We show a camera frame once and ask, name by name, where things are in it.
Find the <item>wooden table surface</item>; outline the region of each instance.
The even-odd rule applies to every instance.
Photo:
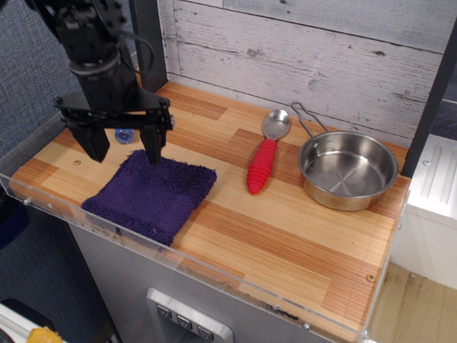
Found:
[[[289,134],[278,142],[266,187],[251,195],[246,186],[247,169],[264,139],[263,120],[273,109],[173,83],[158,93],[170,98],[176,120],[163,156],[207,166],[218,176],[172,247],[288,299],[290,306],[282,307],[280,314],[289,319],[298,318],[321,332],[355,340],[351,330],[364,328],[410,179],[399,176],[381,202],[367,210],[339,212],[315,203],[302,187],[298,167],[298,151],[309,135],[292,117]],[[314,133],[322,131],[314,123],[310,126]],[[107,132],[111,147],[101,164],[90,160],[66,130],[13,179],[37,189],[34,196],[43,192],[80,206],[111,179],[130,151],[142,148],[138,135],[132,144],[120,145],[114,141],[114,130]],[[406,149],[387,146],[401,169]],[[16,186],[16,192],[31,190]],[[370,275],[375,282],[367,279]],[[253,294],[247,283],[232,282],[230,287],[270,303],[271,299],[263,299],[264,292]]]

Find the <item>purple cloth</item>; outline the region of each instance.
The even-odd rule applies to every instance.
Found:
[[[132,231],[170,245],[216,182],[216,172],[172,159],[150,164],[136,150],[114,177],[81,207]]]

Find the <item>metal saucepan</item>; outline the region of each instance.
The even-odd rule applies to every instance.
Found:
[[[331,209],[358,211],[378,203],[398,176],[398,164],[392,152],[374,138],[352,131],[332,131],[302,103],[292,109],[311,136],[300,149],[298,165],[311,198]],[[325,130],[313,135],[305,125],[301,111],[312,116]]]

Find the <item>spoon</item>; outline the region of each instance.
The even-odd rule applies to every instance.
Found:
[[[251,194],[259,193],[270,177],[276,141],[284,137],[291,122],[286,111],[276,109],[263,122],[262,130],[266,139],[261,142],[248,170],[247,184]]]

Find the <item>pot handle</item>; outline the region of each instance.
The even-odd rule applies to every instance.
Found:
[[[299,102],[299,101],[294,101],[292,104],[291,104],[291,107],[292,109],[298,114],[298,120],[300,121],[300,124],[305,128],[305,130],[309,133],[309,135],[311,137],[314,137],[314,135],[311,133],[311,130],[306,126],[305,122],[303,121],[303,119],[301,118],[301,112],[299,111],[299,109],[301,109],[302,111],[304,111],[306,114],[308,114],[309,116],[312,116],[327,132],[329,132],[330,130],[327,129],[327,126],[325,126],[322,121],[319,120],[319,118],[317,116],[315,116],[314,114],[306,111],[305,109],[305,106]]]

